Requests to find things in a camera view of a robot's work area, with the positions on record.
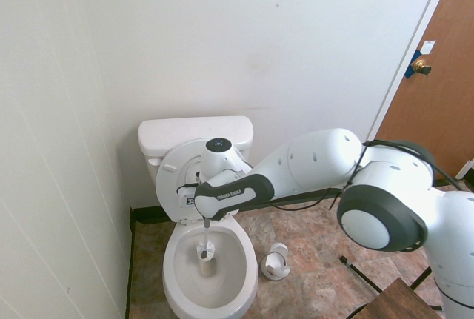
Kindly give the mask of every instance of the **toilet tank lid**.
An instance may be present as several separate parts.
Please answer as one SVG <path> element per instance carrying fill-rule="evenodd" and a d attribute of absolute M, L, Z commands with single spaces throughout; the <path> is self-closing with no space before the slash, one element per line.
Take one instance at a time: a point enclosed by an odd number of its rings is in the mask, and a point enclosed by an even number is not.
<path fill-rule="evenodd" d="M 197 138 L 226 138 L 240 151 L 249 149 L 253 125 L 244 116 L 173 118 L 143 121 L 138 142 L 146 156 L 163 158 L 168 151 Z"/>

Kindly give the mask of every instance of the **door knob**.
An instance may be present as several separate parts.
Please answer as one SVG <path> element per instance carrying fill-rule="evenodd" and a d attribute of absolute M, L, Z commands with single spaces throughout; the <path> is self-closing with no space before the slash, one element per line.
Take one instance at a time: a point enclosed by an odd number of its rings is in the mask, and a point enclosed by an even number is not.
<path fill-rule="evenodd" d="M 415 73 L 422 73 L 425 76 L 428 76 L 428 74 L 431 72 L 431 66 L 428 66 L 425 60 L 415 61 L 412 67 Z"/>

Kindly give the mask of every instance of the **brown tile floor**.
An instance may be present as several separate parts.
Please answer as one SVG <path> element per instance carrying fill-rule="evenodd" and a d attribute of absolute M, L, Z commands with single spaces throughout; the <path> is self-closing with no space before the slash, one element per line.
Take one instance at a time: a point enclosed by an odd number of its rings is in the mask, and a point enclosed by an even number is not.
<path fill-rule="evenodd" d="M 336 207 L 329 211 L 329 205 L 330 200 L 325 200 L 300 212 L 264 208 L 235 216 L 249 235 L 258 261 L 276 241 L 290 249 L 290 274 L 278 282 L 260 274 L 256 299 L 244 318 L 345 319 L 355 308 L 375 298 L 376 292 L 342 265 L 341 255 L 382 289 L 398 277 L 411 283 L 428 266 L 423 249 L 387 253 L 353 243 L 339 228 Z M 136 224 L 130 319 L 177 318 L 166 302 L 161 275 L 164 250 L 173 228 L 174 223 Z M 432 276 L 416 293 L 428 304 L 441 305 Z"/>

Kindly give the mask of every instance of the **wooden door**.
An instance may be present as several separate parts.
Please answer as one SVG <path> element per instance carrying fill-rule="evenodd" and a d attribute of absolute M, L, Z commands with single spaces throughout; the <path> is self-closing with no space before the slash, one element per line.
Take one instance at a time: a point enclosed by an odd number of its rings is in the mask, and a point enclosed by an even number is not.
<path fill-rule="evenodd" d="M 419 143 L 455 176 L 474 156 L 474 0 L 440 0 L 419 49 L 426 40 L 433 69 L 404 78 L 377 138 Z"/>

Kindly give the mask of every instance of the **toilet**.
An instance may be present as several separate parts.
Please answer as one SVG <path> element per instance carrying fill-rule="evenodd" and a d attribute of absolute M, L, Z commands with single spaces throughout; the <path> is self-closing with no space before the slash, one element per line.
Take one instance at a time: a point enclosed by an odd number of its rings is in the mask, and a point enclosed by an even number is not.
<path fill-rule="evenodd" d="M 250 308 L 257 291 L 258 265 L 252 243 L 228 213 L 211 221 L 216 245 L 215 272 L 204 277 L 196 247 L 204 239 L 204 221 L 194 207 L 194 188 L 206 142 L 226 138 L 243 160 L 253 140 L 247 117 L 174 118 L 144 121 L 138 142 L 163 210 L 176 222 L 163 261 L 164 292 L 181 319 L 237 319 Z"/>

